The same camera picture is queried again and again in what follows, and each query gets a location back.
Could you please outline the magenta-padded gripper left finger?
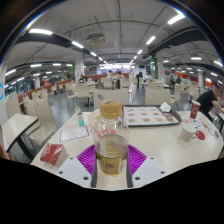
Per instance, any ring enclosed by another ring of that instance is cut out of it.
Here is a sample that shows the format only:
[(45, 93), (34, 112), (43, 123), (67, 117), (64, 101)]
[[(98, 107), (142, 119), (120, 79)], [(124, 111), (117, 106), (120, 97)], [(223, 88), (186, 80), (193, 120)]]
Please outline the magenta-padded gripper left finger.
[(56, 175), (84, 188), (95, 188), (97, 165), (94, 146), (91, 145), (77, 157), (69, 157), (59, 167)]

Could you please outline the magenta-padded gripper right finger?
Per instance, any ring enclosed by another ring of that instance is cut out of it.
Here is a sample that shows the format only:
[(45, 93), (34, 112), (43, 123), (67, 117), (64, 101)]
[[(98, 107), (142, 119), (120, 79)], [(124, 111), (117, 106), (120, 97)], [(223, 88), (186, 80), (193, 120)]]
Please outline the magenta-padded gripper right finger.
[(153, 156), (146, 156), (129, 145), (126, 180), (128, 188), (140, 188), (167, 175), (164, 167)]

